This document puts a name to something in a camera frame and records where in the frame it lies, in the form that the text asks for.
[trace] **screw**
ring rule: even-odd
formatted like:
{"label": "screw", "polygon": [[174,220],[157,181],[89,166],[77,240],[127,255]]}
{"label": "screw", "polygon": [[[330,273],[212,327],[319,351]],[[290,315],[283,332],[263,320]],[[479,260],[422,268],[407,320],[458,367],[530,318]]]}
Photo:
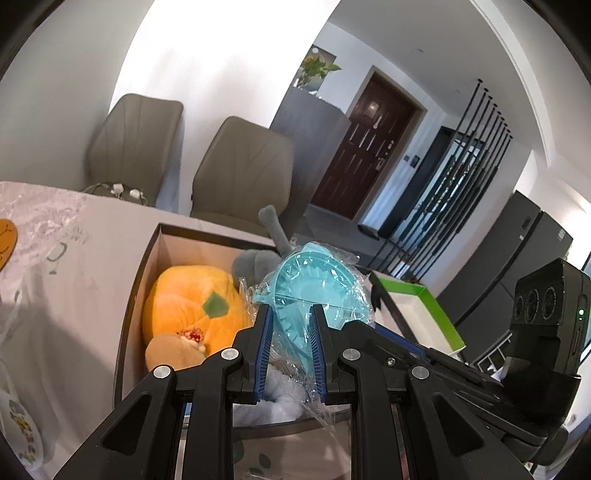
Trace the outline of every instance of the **screw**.
{"label": "screw", "polygon": [[156,378],[166,378],[170,375],[170,367],[168,365],[159,365],[154,368],[154,376]]}
{"label": "screw", "polygon": [[422,365],[417,365],[416,367],[413,367],[411,373],[415,378],[418,378],[419,380],[425,380],[429,376],[429,370]]}
{"label": "screw", "polygon": [[354,348],[347,348],[343,350],[343,357],[345,360],[355,361],[359,360],[361,353],[359,353],[359,351],[355,350]]}
{"label": "screw", "polygon": [[222,358],[224,360],[234,360],[238,356],[238,350],[235,348],[226,348],[222,352]]}

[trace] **white fluffy plush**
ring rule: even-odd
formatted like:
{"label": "white fluffy plush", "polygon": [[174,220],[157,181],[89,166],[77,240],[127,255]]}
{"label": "white fluffy plush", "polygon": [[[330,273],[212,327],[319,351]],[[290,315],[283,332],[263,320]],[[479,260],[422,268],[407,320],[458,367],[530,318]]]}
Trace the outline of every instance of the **white fluffy plush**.
{"label": "white fluffy plush", "polygon": [[233,425],[245,427],[282,423],[300,418],[306,390],[298,382],[269,365],[263,399],[256,405],[234,405]]}

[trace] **green leaves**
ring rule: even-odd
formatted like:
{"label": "green leaves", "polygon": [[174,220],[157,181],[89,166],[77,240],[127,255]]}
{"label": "green leaves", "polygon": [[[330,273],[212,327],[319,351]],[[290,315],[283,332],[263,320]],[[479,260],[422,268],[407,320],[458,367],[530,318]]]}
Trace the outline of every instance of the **green leaves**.
{"label": "green leaves", "polygon": [[320,55],[308,55],[301,63],[304,70],[300,76],[300,85],[307,85],[316,76],[325,79],[329,72],[336,72],[341,70],[338,65],[334,63],[327,65]]}
{"label": "green leaves", "polygon": [[226,300],[217,292],[213,291],[203,304],[203,310],[209,318],[223,317],[228,314],[229,306]]}

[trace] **brown wooden door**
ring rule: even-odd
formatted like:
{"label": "brown wooden door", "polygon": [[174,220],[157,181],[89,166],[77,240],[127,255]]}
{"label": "brown wooden door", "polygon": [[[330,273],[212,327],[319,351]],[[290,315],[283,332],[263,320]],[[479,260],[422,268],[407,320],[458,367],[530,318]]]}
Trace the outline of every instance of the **brown wooden door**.
{"label": "brown wooden door", "polygon": [[414,112],[410,101],[374,74],[349,117],[351,126],[312,203],[353,218]]}

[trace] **black metal railing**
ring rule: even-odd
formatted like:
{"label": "black metal railing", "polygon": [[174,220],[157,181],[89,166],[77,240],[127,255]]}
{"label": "black metal railing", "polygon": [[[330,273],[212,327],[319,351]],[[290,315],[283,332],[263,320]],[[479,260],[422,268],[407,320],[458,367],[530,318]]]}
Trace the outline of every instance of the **black metal railing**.
{"label": "black metal railing", "polygon": [[404,280],[420,281],[482,200],[513,139],[489,90],[483,88],[479,95],[482,83],[479,79],[427,193],[397,231],[384,240],[369,267]]}

